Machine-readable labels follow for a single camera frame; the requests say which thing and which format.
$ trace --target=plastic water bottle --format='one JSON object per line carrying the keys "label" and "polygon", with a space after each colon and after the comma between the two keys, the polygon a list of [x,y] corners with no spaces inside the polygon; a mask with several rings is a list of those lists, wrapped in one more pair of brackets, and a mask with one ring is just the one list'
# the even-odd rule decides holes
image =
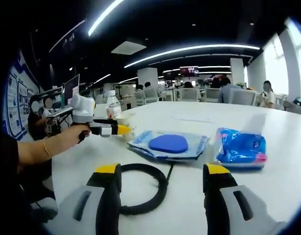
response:
{"label": "plastic water bottle", "polygon": [[121,104],[119,100],[116,98],[116,91],[108,91],[108,99],[107,99],[107,116],[108,118],[115,119],[117,115],[121,114]]}

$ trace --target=black ceiling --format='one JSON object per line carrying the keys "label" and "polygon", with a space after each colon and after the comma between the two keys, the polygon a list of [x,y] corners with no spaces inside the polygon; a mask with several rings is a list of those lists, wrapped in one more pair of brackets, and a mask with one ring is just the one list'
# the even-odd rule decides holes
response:
{"label": "black ceiling", "polygon": [[[35,14],[30,36],[33,50],[32,46],[27,46],[24,51],[26,60],[44,86],[51,85],[49,63],[53,65],[56,84],[66,82],[75,72],[81,74],[80,82],[95,82],[111,74],[97,86],[135,77],[138,69],[149,65],[158,68],[160,75],[164,70],[179,66],[227,66],[230,57],[236,57],[223,54],[244,55],[238,58],[243,58],[247,65],[261,50],[196,49],[153,58],[124,69],[136,60],[183,47],[244,44],[262,48],[274,33],[284,29],[285,19],[293,13],[293,7],[281,0],[124,0],[88,37],[87,32],[95,19],[113,2],[79,0],[70,1],[68,5],[39,6],[41,13]],[[83,20],[84,23],[49,53],[62,36]],[[72,33],[73,42],[63,46]],[[133,55],[111,53],[127,40],[147,48]]]}

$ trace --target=blue oval pad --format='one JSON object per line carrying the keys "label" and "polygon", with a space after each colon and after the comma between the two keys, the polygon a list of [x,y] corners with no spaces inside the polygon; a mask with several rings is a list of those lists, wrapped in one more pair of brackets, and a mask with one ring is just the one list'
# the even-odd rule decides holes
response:
{"label": "blue oval pad", "polygon": [[149,142],[149,148],[165,153],[183,153],[189,145],[185,137],[179,135],[162,135]]}

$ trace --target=bracelet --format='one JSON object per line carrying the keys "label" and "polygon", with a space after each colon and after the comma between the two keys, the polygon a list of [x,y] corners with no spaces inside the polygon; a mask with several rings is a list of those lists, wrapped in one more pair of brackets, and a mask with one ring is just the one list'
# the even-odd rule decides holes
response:
{"label": "bracelet", "polygon": [[45,137],[45,138],[44,138],[44,149],[45,149],[46,153],[48,154],[48,156],[50,157],[50,154],[49,154],[49,152],[48,152],[48,150],[47,150],[47,148],[46,148],[46,145],[45,145],[46,139],[48,139],[48,137]]}

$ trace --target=white table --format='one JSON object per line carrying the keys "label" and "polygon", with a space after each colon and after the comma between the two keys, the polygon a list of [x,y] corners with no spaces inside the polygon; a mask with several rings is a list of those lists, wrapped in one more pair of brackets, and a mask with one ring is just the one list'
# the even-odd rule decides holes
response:
{"label": "white table", "polygon": [[[257,173],[233,173],[240,185],[246,185],[267,204],[276,221],[289,221],[301,206],[301,115],[254,106],[202,102],[156,102],[134,112],[137,133],[146,129],[178,130],[211,137],[216,129],[242,129],[253,115],[266,114],[262,135],[267,141],[268,161]],[[181,120],[191,114],[192,121]],[[78,186],[87,183],[95,168],[119,162],[148,163],[165,175],[169,166],[150,163],[127,150],[117,138],[91,135],[78,146],[53,159],[53,188],[57,202]],[[139,172],[123,174],[123,205],[137,205],[157,192],[156,181]],[[203,235],[207,221],[203,206],[202,169],[176,165],[172,171],[163,203],[154,211],[137,216],[120,216],[121,235]]]}

